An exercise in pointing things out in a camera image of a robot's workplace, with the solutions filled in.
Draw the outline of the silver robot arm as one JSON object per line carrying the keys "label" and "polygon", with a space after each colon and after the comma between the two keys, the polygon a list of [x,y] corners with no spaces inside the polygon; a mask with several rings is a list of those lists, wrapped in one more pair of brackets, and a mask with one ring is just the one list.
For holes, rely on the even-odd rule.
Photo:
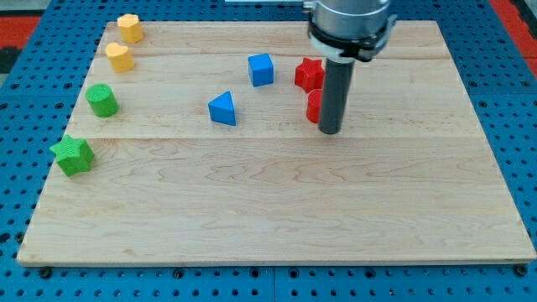
{"label": "silver robot arm", "polygon": [[396,23],[389,7],[389,0],[304,1],[310,43],[339,64],[369,62],[387,45]]}

